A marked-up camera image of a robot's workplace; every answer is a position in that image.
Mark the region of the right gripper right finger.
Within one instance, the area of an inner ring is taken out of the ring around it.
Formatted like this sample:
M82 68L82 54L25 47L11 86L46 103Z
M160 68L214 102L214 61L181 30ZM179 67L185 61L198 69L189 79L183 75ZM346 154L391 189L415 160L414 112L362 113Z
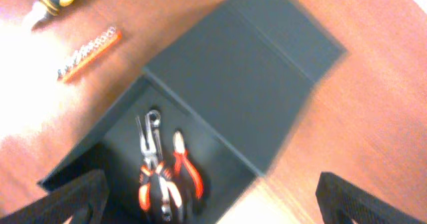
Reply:
M332 172L322 172L316 199L324 223L416 223L423 221L389 205Z

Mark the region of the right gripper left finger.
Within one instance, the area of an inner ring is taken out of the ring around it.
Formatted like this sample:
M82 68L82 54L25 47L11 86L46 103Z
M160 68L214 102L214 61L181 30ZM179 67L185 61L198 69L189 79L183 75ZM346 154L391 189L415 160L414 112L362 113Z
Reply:
M92 170L36 202L1 218L8 223L89 223L102 220L109 187L102 170Z

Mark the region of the black orange needle-nose pliers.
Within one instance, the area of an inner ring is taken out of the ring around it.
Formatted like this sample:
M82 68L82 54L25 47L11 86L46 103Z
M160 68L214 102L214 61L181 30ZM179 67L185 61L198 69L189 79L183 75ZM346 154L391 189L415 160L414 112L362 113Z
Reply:
M139 145L141 149L141 154L143 156L143 165L140 167L140 171L139 171L138 201L142 211L144 211L145 213L148 213L153 207L153 205L151 204L151 190L153 189L153 182L157 181L159 184L159 179L158 179L157 173L155 172L155 167L153 166L153 163L152 163L153 155L150 152L151 149L149 147L149 143L147 140L146 124L141 123L140 116L136 116L135 120L137 123L137 129L139 131ZM159 166L162 167L161 175L165 179L166 185L169 191L170 206L172 211L171 221L183 223L184 203L183 203L183 198L181 196L181 192L177 187L175 181L173 180L173 173L171 169L166 165L164 158Z

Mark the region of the small red cutting pliers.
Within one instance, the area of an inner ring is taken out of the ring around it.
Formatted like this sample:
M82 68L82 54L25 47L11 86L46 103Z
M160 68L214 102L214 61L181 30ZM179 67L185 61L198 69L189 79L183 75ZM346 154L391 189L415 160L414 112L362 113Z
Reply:
M194 190L194 197L197 200L200 200L204 194L203 179L189 158L189 153L185 146L185 140L180 130L175 131L173 134L173 148L173 156L175 157L175 163L173 166L174 173L178 176L182 176L183 173L185 173L189 177L191 186Z

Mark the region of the silver ring wrench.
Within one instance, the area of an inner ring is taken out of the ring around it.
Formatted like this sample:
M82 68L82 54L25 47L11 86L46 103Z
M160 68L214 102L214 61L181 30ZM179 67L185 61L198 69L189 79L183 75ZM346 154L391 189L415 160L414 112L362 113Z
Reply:
M169 191L165 179L161 175L162 167L159 165L163 161L163 154L161 149L161 141L159 137L159 127L161 124L160 112L156 109L150 110L145 116L145 124L147 131L147 140L151 153L153 155L153 166L159 179L159 188L161 191L161 215L165 222L172 220L172 211L170 206Z

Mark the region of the orange socket bit rail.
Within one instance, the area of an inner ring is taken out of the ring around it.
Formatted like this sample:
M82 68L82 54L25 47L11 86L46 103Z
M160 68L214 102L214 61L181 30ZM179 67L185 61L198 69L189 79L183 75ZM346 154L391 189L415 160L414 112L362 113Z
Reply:
M121 36L121 31L116 26L110 26L96 38L76 49L58 68L57 80L63 83L72 80L103 52L114 46L121 39Z

